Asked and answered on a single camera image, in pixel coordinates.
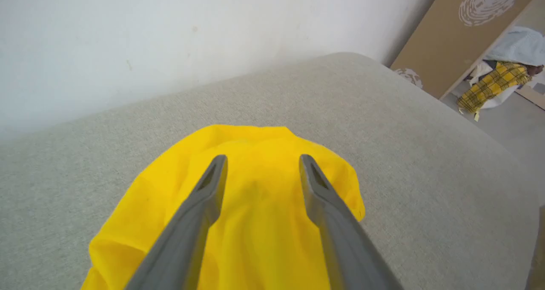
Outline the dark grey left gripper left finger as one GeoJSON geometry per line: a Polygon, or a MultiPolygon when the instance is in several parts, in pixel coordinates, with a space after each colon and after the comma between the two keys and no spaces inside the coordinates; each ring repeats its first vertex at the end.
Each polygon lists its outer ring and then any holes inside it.
{"type": "Polygon", "coordinates": [[[195,290],[210,227],[218,220],[228,160],[212,159],[125,286],[127,290],[195,290]]]}

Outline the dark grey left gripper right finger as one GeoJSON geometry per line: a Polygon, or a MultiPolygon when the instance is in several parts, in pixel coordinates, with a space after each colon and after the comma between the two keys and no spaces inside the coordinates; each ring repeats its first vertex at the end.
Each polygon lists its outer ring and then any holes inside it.
{"type": "Polygon", "coordinates": [[[306,214],[318,227],[332,290],[401,290],[389,265],[310,155],[299,160],[306,214]]]}

